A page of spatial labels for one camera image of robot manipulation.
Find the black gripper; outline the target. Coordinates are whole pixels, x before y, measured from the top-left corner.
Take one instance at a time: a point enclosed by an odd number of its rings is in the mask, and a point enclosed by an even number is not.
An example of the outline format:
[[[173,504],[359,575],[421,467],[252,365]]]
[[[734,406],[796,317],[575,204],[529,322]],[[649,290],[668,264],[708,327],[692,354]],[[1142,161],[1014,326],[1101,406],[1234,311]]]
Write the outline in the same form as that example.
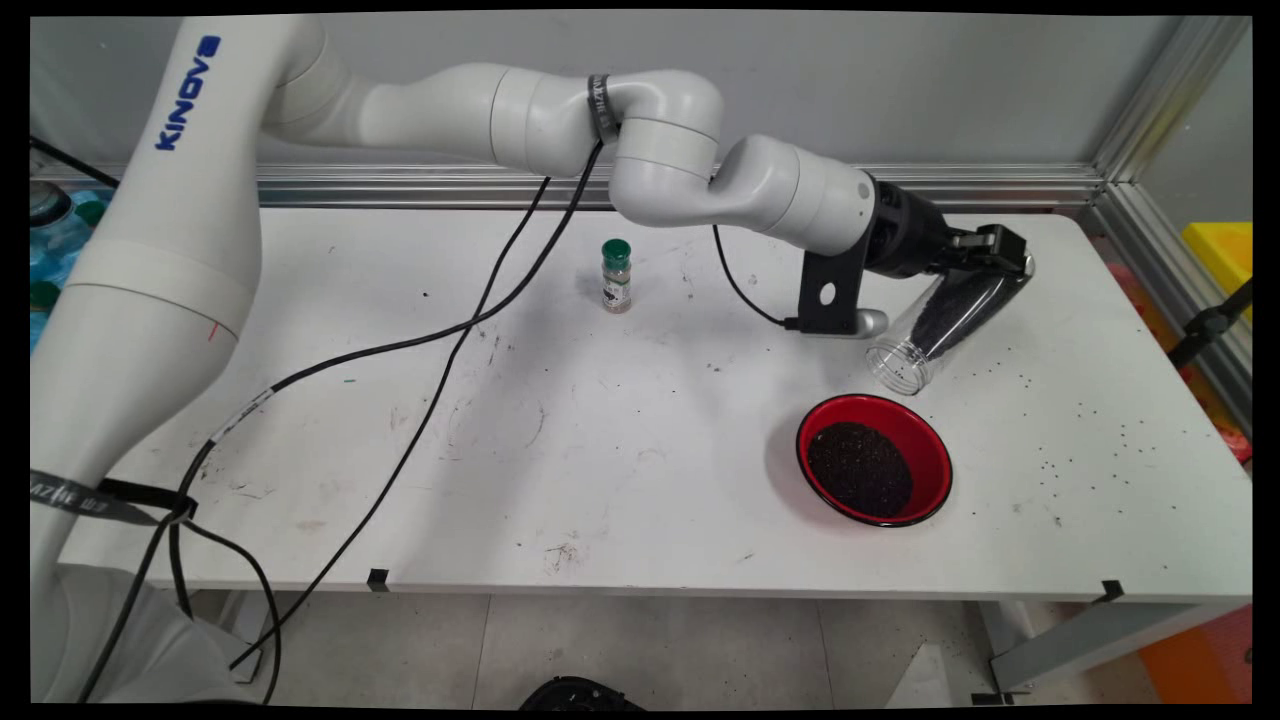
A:
[[[1020,284],[1034,277],[1034,258],[1027,241],[1006,225],[950,228],[936,205],[878,179],[867,229],[867,269],[895,279],[941,269],[951,284],[991,279]]]

